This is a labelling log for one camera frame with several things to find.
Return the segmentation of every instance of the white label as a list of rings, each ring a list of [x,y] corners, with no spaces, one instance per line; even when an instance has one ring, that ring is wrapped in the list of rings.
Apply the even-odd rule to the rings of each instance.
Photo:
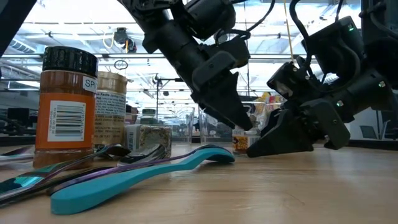
[[[134,144],[134,131],[130,131],[127,134],[127,143],[128,143],[128,149],[134,150],[135,149],[135,144]]]
[[[256,137],[248,137],[248,147],[256,143],[260,139],[259,136]]]
[[[124,118],[126,114],[126,96],[99,91],[95,101],[95,114],[115,115]]]
[[[85,103],[52,100],[47,141],[84,141],[85,115]]]
[[[83,89],[96,93],[97,92],[97,80],[94,78],[83,76]]]

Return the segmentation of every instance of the table surface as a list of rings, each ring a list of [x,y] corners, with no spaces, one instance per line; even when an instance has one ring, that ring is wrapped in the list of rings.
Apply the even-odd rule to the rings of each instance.
[[[173,155],[191,147],[173,146]],[[316,148],[203,163],[146,180],[99,207],[70,216],[50,213],[39,195],[0,208],[0,223],[397,223],[398,152]],[[0,167],[0,181],[31,169]]]

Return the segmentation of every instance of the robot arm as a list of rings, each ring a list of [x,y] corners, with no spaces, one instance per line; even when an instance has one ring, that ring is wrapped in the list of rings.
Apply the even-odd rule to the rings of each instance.
[[[267,82],[287,101],[267,118],[262,137],[247,151],[249,157],[312,151],[312,144],[319,139],[327,140],[326,148],[339,149],[350,139],[344,123],[369,107],[393,108],[398,116],[398,102],[392,93],[397,85],[393,68],[397,40],[383,37],[383,41],[364,45],[350,17],[309,36],[295,13],[299,1],[290,3],[290,15],[304,36],[307,58],[299,63],[300,68],[283,64]],[[339,79],[325,84],[308,72],[312,55],[324,74],[335,73]],[[388,60],[380,59],[381,55],[388,55]]]
[[[247,64],[250,54],[243,32],[220,45],[203,45],[207,39],[235,25],[235,10],[229,0],[119,0],[145,33],[148,53],[160,50],[192,90],[191,97],[205,113],[227,124],[252,128],[236,92],[238,73],[230,70]],[[170,9],[170,19],[166,10]]]

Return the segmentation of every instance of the barcode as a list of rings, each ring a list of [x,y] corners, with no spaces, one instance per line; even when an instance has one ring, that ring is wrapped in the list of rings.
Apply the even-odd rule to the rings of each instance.
[[[85,114],[85,103],[51,101],[47,141],[84,141]]]
[[[260,139],[260,137],[248,137],[248,147],[253,145],[256,141]]]
[[[128,148],[130,150],[134,150],[134,132],[133,131],[129,132],[127,139],[128,139],[128,144],[129,144]]]

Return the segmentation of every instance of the cable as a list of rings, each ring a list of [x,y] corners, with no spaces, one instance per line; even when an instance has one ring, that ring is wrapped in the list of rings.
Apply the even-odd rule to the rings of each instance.
[[[235,3],[241,3],[241,2],[245,2],[246,0],[235,0],[235,1],[231,1],[233,4],[235,4]],[[250,33],[250,31],[252,31],[253,29],[255,29],[258,25],[260,25],[262,22],[264,22],[264,20],[267,18],[267,16],[271,13],[271,11],[273,10],[273,8],[274,8],[274,6],[275,6],[275,0],[272,0],[271,1],[271,5],[269,6],[269,9],[268,9],[268,11],[266,12],[266,14],[261,18],[261,19],[259,19],[255,24],[253,24],[253,26],[251,26],[250,28],[248,28],[246,31],[243,31],[243,30],[239,30],[240,32],[248,32],[248,33]],[[232,29],[232,30],[227,30],[227,31],[224,31],[224,30],[219,30],[217,33],[216,33],[216,35],[215,35],[215,40],[216,40],[216,44],[218,44],[218,39],[222,36],[222,35],[225,35],[225,34],[237,34],[237,33],[235,33],[235,32],[232,32],[234,29]]]
[[[107,48],[107,49],[111,49],[112,47],[113,47],[113,42],[114,42],[114,32],[112,33],[112,42],[111,42],[111,45],[110,46],[108,46],[108,45],[106,45],[106,42],[105,42],[105,35],[106,35],[106,32],[104,32],[104,37],[102,38],[102,43],[104,44],[104,46]]]
[[[369,4],[369,10],[361,12],[359,14],[359,16],[361,18],[363,18],[365,15],[369,15],[370,18],[371,18],[372,23],[374,24],[374,26],[376,26],[376,28],[378,28],[380,31],[386,33],[390,37],[398,40],[398,34],[395,33],[393,30],[390,30],[385,25],[381,24],[378,21],[378,19],[376,18],[376,16],[374,15],[378,11],[381,11],[381,10],[385,11],[386,8],[387,8],[386,3],[381,1],[381,2],[378,2],[376,5],[374,5],[373,4],[373,0],[369,0],[368,4]]]
[[[256,28],[258,25],[260,25],[262,22],[264,22],[264,20],[267,18],[267,16],[271,13],[271,11],[273,10],[275,6],[275,0],[271,1],[271,5],[269,6],[269,9],[267,11],[267,13],[260,19],[258,20],[255,24],[253,24],[253,26],[251,26],[248,30],[248,32],[252,31],[254,28]]]
[[[340,1],[338,2],[335,22],[338,21],[338,14],[340,14],[341,7],[343,6],[343,1],[344,1],[344,0],[340,0]]]
[[[377,19],[376,16],[374,16],[373,13],[371,13],[371,20],[372,23],[381,31],[385,32],[387,35],[389,35],[390,37],[394,38],[394,39],[398,39],[398,34],[396,34],[394,31],[388,29],[386,26],[384,26],[383,24],[381,24]]]
[[[305,47],[307,48],[307,56],[306,56],[304,65],[302,67],[300,67],[301,70],[307,71],[307,69],[311,65],[311,59],[312,59],[311,47],[308,45],[308,40],[310,39],[310,36],[296,13],[295,7],[299,1],[300,0],[292,0],[292,2],[290,3],[290,6],[289,6],[289,12],[290,12],[290,16],[291,16],[294,24],[296,24],[296,26],[298,28],[298,31],[300,31],[300,33],[303,35]]]
[[[340,38],[338,39],[339,44],[342,46],[344,50],[346,50],[351,56],[354,57],[354,66],[355,66],[355,71],[353,77],[346,82],[344,85],[335,88],[334,90],[329,90],[329,91],[320,91],[321,93],[335,93],[337,91],[346,89],[347,86],[350,86],[353,82],[355,82],[356,78],[361,74],[361,59],[358,57],[356,52],[349,48],[346,43],[344,43]]]

